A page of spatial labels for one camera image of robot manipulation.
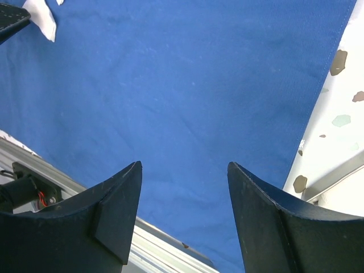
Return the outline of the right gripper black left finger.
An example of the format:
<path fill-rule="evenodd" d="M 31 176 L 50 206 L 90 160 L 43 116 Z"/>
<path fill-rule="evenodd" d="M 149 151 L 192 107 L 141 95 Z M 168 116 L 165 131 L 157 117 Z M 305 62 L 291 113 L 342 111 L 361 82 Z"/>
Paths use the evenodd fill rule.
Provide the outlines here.
<path fill-rule="evenodd" d="M 36 211 L 1 212 L 2 272 L 121 272 L 127 264 L 142 164 Z"/>

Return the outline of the white gauze pad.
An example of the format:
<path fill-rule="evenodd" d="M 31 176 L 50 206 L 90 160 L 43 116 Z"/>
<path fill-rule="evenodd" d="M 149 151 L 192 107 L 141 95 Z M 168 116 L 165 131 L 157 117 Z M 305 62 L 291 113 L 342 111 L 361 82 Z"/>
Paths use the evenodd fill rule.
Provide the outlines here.
<path fill-rule="evenodd" d="M 57 24 L 46 1 L 26 0 L 23 8 L 30 13 L 31 22 L 38 26 L 45 38 L 54 43 L 56 40 Z"/>

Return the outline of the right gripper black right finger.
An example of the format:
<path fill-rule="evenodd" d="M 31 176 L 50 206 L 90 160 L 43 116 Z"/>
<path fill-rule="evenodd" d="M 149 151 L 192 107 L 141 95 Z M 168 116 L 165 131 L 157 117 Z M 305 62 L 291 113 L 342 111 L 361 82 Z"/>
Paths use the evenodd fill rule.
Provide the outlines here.
<path fill-rule="evenodd" d="M 305 202 L 236 162 L 227 168 L 245 272 L 363 272 L 363 218 Z"/>

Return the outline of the blue surgical drape cloth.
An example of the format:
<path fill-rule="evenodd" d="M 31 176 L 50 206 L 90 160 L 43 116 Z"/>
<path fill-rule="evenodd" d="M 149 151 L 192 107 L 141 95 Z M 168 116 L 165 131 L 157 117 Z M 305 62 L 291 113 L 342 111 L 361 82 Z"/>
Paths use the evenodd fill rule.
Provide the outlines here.
<path fill-rule="evenodd" d="M 227 168 L 284 185 L 354 1 L 49 1 L 1 45 L 1 129 L 90 187 L 143 166 L 138 216 L 243 272 Z"/>

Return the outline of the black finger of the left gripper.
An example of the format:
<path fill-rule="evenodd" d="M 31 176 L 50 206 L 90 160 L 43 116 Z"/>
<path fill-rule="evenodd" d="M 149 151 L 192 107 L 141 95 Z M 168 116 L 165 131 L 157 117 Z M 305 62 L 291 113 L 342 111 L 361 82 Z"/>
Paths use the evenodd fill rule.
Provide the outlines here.
<path fill-rule="evenodd" d="M 1 3 L 0 9 L 0 42 L 3 44 L 20 30 L 30 24 L 30 13 L 22 8 Z"/>

